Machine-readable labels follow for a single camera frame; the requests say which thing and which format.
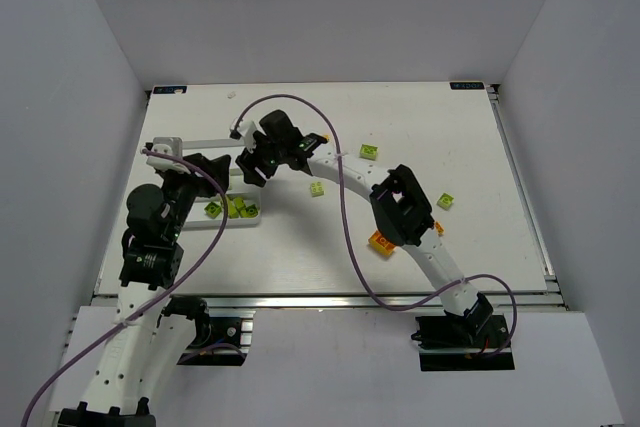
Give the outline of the small dark green lego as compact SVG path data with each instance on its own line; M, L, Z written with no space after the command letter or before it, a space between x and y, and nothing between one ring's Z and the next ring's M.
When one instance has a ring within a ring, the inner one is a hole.
M204 212L208 217L215 219L222 214L223 208L219 203L212 201L205 206Z

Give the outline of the light green lego brick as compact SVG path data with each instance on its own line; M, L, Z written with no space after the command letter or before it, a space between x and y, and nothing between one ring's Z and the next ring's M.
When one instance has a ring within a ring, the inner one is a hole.
M359 150L359 157L375 161L378 157L378 147L375 145L362 144Z
M310 184L310 195L313 198L324 195L324 186L321 181L314 181Z

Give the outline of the pale green lego brick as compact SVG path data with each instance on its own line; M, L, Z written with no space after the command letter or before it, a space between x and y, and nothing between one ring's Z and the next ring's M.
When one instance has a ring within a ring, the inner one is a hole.
M453 203L454 197L448 193L442 193L437 200L437 205L444 210L449 210L453 206Z

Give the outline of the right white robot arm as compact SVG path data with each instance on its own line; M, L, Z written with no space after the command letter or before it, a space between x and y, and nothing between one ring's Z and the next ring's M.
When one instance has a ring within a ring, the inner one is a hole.
M324 136L303 134L287 114L275 110L259 123L241 121L230 137L245 149L236 159L248 184L262 187L281 165L342 184L371 205L377 231L402 248L427 277L445 315L460 334L473 340L493 314L486 296L470 285L435 229L432 206L412 170L386 169L338 151Z

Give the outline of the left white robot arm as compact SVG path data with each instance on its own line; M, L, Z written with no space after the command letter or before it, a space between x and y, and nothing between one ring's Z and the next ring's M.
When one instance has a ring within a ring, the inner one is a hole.
M60 426L155 425L152 410L166 381L207 329L205 302L174 293L186 279L178 273L178 239L197 199L226 194L231 158L163 150L147 159L162 183L140 185L127 197L114 326L77 406L61 411Z

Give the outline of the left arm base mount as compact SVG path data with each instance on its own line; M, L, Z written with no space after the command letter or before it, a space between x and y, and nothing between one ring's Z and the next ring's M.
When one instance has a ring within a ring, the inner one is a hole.
M181 366L241 367L248 355L253 333L253 312L214 310L209 329L182 354Z

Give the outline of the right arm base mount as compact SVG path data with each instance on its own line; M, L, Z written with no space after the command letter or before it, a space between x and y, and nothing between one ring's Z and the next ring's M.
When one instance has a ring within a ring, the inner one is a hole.
M492 315L476 337L444 316L419 316L411 335L422 372L513 371L510 332L503 315Z

